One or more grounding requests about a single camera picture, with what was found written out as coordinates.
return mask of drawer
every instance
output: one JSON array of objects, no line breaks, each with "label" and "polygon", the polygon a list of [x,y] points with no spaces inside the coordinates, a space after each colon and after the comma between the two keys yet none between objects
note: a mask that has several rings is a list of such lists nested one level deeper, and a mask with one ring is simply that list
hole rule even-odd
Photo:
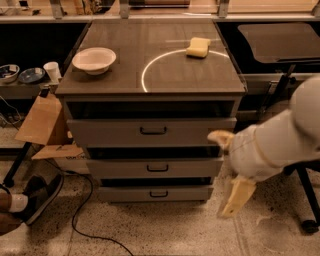
[{"label": "drawer", "polygon": [[105,202],[207,201],[213,185],[181,187],[100,187],[98,196]]},{"label": "drawer", "polygon": [[152,177],[215,177],[219,174],[223,157],[209,159],[138,159],[89,160],[91,175],[97,179]]},{"label": "drawer", "polygon": [[240,96],[148,95],[120,98],[68,99],[66,108],[72,119],[217,118],[231,116],[235,101]]},{"label": "drawer", "polygon": [[68,120],[76,143],[86,147],[207,145],[210,131],[232,130],[235,123],[235,118]]}]

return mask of drawer handle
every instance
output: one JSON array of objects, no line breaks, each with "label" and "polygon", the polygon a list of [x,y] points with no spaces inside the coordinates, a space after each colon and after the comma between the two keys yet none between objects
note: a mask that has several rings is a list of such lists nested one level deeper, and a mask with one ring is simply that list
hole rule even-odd
[{"label": "drawer handle", "polygon": [[150,191],[150,197],[167,197],[168,196],[168,191],[165,191],[165,192],[152,192]]},{"label": "drawer handle", "polygon": [[143,127],[140,127],[140,133],[142,135],[164,135],[167,133],[167,127],[163,127],[162,130],[160,131],[152,131],[152,130],[147,130]]},{"label": "drawer handle", "polygon": [[155,169],[155,168],[150,168],[149,165],[147,165],[147,170],[148,172],[167,172],[169,170],[169,165],[166,164],[165,168],[159,168],[159,169]]}]

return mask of cardboard box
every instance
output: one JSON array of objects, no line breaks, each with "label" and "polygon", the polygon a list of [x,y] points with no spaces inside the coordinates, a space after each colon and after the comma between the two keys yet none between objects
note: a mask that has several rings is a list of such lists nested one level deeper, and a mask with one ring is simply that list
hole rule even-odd
[{"label": "cardboard box", "polygon": [[82,148],[72,144],[67,133],[62,104],[49,93],[36,98],[15,139],[44,146],[33,160],[52,158],[62,170],[88,174]]}]

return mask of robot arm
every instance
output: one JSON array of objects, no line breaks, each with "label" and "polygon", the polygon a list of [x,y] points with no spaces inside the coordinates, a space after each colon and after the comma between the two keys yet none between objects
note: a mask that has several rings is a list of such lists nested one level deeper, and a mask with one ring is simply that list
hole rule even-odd
[{"label": "robot arm", "polygon": [[320,159],[320,76],[302,83],[289,108],[268,121],[232,134],[214,131],[208,140],[229,152],[231,168],[238,174],[222,212],[234,216],[250,199],[257,182],[282,172],[285,166]]}]

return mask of cup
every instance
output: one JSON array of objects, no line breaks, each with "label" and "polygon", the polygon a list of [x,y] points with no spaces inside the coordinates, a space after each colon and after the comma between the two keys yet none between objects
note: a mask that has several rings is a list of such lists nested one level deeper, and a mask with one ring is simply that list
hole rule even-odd
[{"label": "cup", "polygon": [[51,61],[51,62],[44,64],[43,68],[47,72],[51,81],[58,84],[59,78],[61,78],[59,64],[57,62]]}]

